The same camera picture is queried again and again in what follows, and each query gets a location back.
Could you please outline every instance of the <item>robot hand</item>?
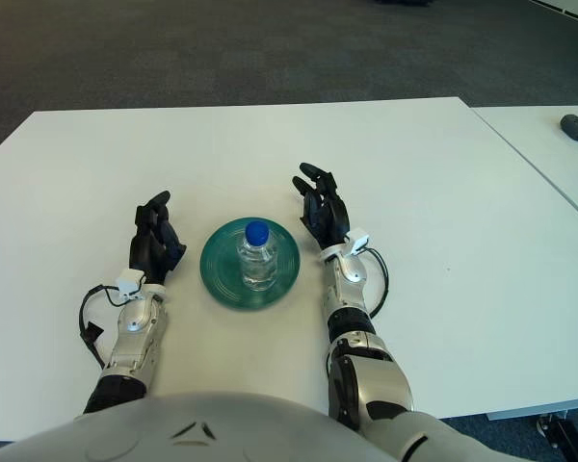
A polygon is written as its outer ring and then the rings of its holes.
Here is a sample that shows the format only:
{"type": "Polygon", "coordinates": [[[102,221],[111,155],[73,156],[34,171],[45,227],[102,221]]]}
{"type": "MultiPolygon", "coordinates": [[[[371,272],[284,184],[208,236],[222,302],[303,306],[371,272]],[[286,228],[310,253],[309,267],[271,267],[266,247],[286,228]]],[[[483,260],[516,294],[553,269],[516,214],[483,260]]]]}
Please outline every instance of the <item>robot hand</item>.
{"type": "Polygon", "coordinates": [[[336,193],[336,182],[331,172],[324,172],[304,162],[300,164],[300,170],[316,186],[313,189],[299,176],[293,177],[294,186],[304,197],[302,223],[322,250],[344,243],[345,235],[349,232],[349,216],[345,203],[336,193]]]}
{"type": "Polygon", "coordinates": [[[129,268],[143,271],[147,284],[163,284],[167,272],[175,269],[186,251],[169,222],[170,197],[169,191],[163,191],[137,207],[129,268]]]}

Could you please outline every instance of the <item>white table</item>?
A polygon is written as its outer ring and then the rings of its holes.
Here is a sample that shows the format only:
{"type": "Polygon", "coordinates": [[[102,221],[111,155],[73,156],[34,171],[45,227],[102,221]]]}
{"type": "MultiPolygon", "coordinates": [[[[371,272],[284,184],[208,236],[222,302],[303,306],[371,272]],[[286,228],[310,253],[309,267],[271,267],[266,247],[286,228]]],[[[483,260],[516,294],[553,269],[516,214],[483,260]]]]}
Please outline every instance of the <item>white table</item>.
{"type": "Polygon", "coordinates": [[[578,141],[566,135],[560,126],[563,116],[578,116],[578,106],[475,111],[578,208],[578,141]]]}
{"type": "MultiPolygon", "coordinates": [[[[168,277],[151,393],[249,391],[326,412],[322,269],[291,185],[300,161],[333,170],[390,266],[375,326],[417,409],[578,398],[578,213],[459,99],[34,113],[0,146],[0,439],[83,409],[99,370],[79,303],[127,264],[135,207],[163,189],[189,249],[168,277]],[[292,233],[302,268],[283,300],[247,314],[205,291],[198,259],[215,229],[252,215],[292,233]]],[[[117,311],[99,296],[91,313],[107,354],[117,311]]]]}

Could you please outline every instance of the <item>plastic bottle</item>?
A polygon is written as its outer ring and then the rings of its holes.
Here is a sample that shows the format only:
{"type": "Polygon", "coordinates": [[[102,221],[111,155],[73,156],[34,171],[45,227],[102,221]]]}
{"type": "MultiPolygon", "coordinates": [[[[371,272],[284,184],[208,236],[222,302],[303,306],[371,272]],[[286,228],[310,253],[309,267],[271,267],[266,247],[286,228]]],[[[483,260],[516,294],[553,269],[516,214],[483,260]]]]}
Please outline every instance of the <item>plastic bottle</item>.
{"type": "Polygon", "coordinates": [[[238,243],[242,280],[252,291],[266,291],[276,282],[277,250],[274,235],[263,221],[251,221],[238,243]]]}

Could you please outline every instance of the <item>wire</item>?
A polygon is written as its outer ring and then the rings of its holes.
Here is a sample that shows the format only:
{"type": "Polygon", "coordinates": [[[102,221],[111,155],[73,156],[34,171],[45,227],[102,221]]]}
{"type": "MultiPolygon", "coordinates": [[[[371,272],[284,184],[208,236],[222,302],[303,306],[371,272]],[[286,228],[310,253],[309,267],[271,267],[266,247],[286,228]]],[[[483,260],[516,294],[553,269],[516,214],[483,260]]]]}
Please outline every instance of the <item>wire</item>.
{"type": "MultiPolygon", "coordinates": [[[[142,284],[144,283],[144,277],[145,277],[145,275],[142,275],[142,277],[139,280],[137,290],[135,290],[133,292],[129,292],[128,293],[129,296],[136,294],[138,291],[140,291],[142,289],[142,284]]],[[[125,301],[123,301],[122,303],[115,303],[112,300],[111,296],[109,295],[109,291],[118,291],[118,290],[119,290],[119,288],[116,286],[104,286],[103,284],[99,284],[96,287],[92,287],[88,291],[88,293],[84,296],[84,299],[81,302],[81,306],[79,307],[79,336],[84,341],[84,344],[86,344],[86,347],[88,347],[88,349],[90,350],[90,353],[92,353],[92,356],[94,356],[94,359],[96,360],[96,362],[100,366],[100,369],[105,368],[105,362],[101,359],[100,354],[98,354],[98,350],[96,349],[96,346],[94,346],[94,342],[100,336],[100,334],[103,333],[103,329],[101,329],[96,324],[94,324],[93,322],[90,322],[90,321],[88,321],[88,326],[85,326],[84,325],[84,310],[86,309],[86,303],[88,303],[88,300],[90,299],[90,297],[98,294],[100,291],[105,291],[105,296],[107,296],[107,300],[113,306],[115,306],[117,308],[124,306],[124,305],[126,305],[132,301],[130,298],[128,298],[125,301]]]]}
{"type": "Polygon", "coordinates": [[[389,293],[389,271],[387,270],[387,265],[385,264],[385,261],[383,260],[383,257],[381,257],[381,254],[379,253],[378,250],[372,247],[363,247],[363,249],[359,253],[364,252],[368,252],[373,257],[375,257],[375,260],[377,260],[377,263],[381,268],[381,273],[383,274],[383,281],[384,281],[384,288],[383,293],[381,294],[381,299],[379,300],[379,303],[373,309],[373,311],[369,313],[370,319],[372,319],[379,313],[379,311],[383,307],[383,304],[385,303],[385,300],[387,299],[387,294],[389,293]]]}

